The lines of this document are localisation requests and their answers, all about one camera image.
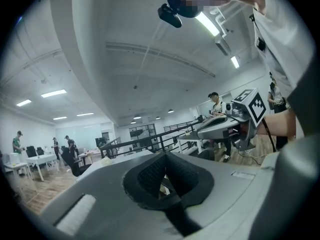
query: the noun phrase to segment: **railing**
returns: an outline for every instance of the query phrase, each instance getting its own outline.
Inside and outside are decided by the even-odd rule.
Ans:
[[[188,126],[188,125],[192,124],[192,122],[193,121],[173,124],[173,125],[165,126],[165,127],[163,127],[163,129],[164,129],[164,132],[169,132],[169,131],[176,130],[176,129],[184,127],[184,126]]]
[[[104,147],[110,147],[113,145],[118,145],[121,144],[121,137],[118,137],[112,141],[109,141],[107,144],[103,145],[102,147],[100,147],[100,149],[104,148]],[[120,148],[119,147],[115,147],[115,148],[110,148],[109,152],[111,156],[116,156],[119,152]]]
[[[183,127],[178,127],[178,128],[173,129],[173,130],[171,130],[171,131],[167,131],[167,132],[160,133],[160,134],[157,134],[157,135],[149,136],[149,137],[146,137],[146,138],[137,139],[137,140],[132,140],[132,141],[128,141],[128,142],[125,142],[125,143],[118,143],[118,144],[114,144],[114,145],[109,145],[109,143],[108,143],[108,144],[106,144],[106,145],[104,145],[104,146],[102,146],[102,147],[100,148],[101,158],[104,158],[104,157],[105,157],[103,151],[106,151],[106,156],[107,156],[108,158],[113,159],[113,158],[116,158],[116,157],[119,156],[119,155],[128,154],[128,153],[131,153],[131,152],[132,152],[132,151],[130,150],[130,151],[123,152],[123,153],[120,153],[120,154],[118,154],[118,152],[117,152],[117,154],[114,154],[113,151],[112,151],[113,149],[118,149],[118,150],[119,150],[119,148],[121,148],[121,147],[133,145],[133,144],[136,144],[136,143],[139,143],[139,142],[143,142],[143,141],[147,141],[147,140],[151,140],[151,139],[156,139],[156,138],[159,138],[160,141],[153,142],[152,144],[148,144],[148,145],[146,145],[146,146],[142,146],[142,147],[139,148],[139,150],[147,149],[148,147],[154,146],[154,145],[156,145],[156,144],[160,144],[161,147],[158,148],[158,149],[155,149],[155,150],[153,150],[153,151],[154,151],[154,152],[157,152],[157,151],[159,151],[159,150],[166,151],[166,148],[168,148],[168,147],[171,146],[172,144],[165,145],[164,142],[167,142],[167,141],[169,141],[169,140],[176,139],[177,137],[179,137],[179,136],[181,136],[181,135],[184,135],[185,133],[181,133],[181,134],[179,134],[179,135],[177,135],[177,136],[174,136],[174,137],[171,137],[171,138],[168,138],[168,139],[165,139],[165,140],[163,140],[163,138],[162,138],[163,136],[168,135],[168,134],[172,134],[172,133],[175,133],[175,132],[181,131],[181,130],[183,130],[183,129],[187,129],[187,128],[191,128],[191,131],[193,132],[193,131],[194,131],[194,125],[200,124],[200,122],[199,122],[199,121],[194,122],[194,123],[186,122],[186,123],[184,123],[184,124],[185,124],[185,126],[183,126]],[[186,142],[186,143],[182,144],[181,146],[184,146],[184,145],[188,145],[188,146],[185,147],[185,148],[183,149],[183,151],[186,150],[186,149],[189,149],[190,147],[192,147],[192,144],[190,144],[190,142]]]

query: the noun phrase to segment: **floor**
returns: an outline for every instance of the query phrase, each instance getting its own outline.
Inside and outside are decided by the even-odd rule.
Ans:
[[[266,154],[272,153],[272,145],[268,136],[257,135],[251,143],[256,145],[250,153],[240,152],[232,146],[230,164],[259,166],[265,158]],[[225,151],[224,144],[221,144],[221,148],[218,145],[214,146],[215,160],[222,162],[224,159],[223,152]],[[76,177],[72,175],[68,166],[65,166],[62,161],[59,162],[60,172],[57,172],[55,168],[51,168],[47,171],[46,168],[41,170],[44,182],[41,181],[38,170],[33,171],[34,180],[31,182],[26,176],[20,177],[23,185],[23,191],[25,193],[25,199],[20,200],[20,203],[29,208],[35,214],[40,214],[42,209],[57,195],[68,189],[76,182]],[[12,172],[8,172],[7,178],[14,190],[16,190],[16,184]]]

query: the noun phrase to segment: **ceiling light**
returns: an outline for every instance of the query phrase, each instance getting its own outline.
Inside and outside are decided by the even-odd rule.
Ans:
[[[202,23],[215,37],[217,36],[220,31],[217,29],[217,27],[212,23],[212,21],[203,13],[201,12],[197,17],[195,17],[198,21]]]
[[[233,65],[235,66],[236,69],[240,67],[240,66],[239,66],[239,63],[238,63],[238,61],[237,61],[236,56],[233,56],[233,57],[231,58],[231,61],[233,62]]]
[[[94,113],[87,113],[87,114],[77,114],[77,117],[83,117],[83,116],[89,116],[89,115],[93,115]]]
[[[66,116],[62,116],[62,117],[54,118],[53,120],[60,120],[60,119],[66,119],[66,118],[67,118]]]
[[[47,97],[50,97],[50,96],[59,95],[59,94],[65,94],[65,93],[67,93],[66,90],[56,90],[56,91],[53,91],[53,92],[42,94],[41,96],[43,98],[47,98]]]
[[[21,106],[26,105],[26,104],[28,104],[28,103],[30,103],[30,102],[31,102],[31,100],[30,100],[30,99],[27,99],[27,100],[22,101],[22,102],[20,102],[19,104],[17,104],[17,106],[18,106],[18,107],[21,107]]]

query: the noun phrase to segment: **green shirt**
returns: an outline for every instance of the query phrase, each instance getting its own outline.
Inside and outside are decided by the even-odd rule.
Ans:
[[[12,145],[15,145],[16,147],[20,148],[20,139],[18,137],[15,137],[12,141]],[[13,152],[21,154],[20,149],[13,148]]]

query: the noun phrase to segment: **black cap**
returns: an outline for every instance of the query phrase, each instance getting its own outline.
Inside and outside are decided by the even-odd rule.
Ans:
[[[171,9],[176,13],[186,18],[195,18],[203,10],[203,7],[187,6],[183,0],[167,0]]]
[[[213,96],[213,95],[217,95],[217,96],[219,96],[219,94],[217,93],[217,92],[213,92],[213,93],[209,93],[209,95],[208,95],[208,98],[211,98],[211,96]]]

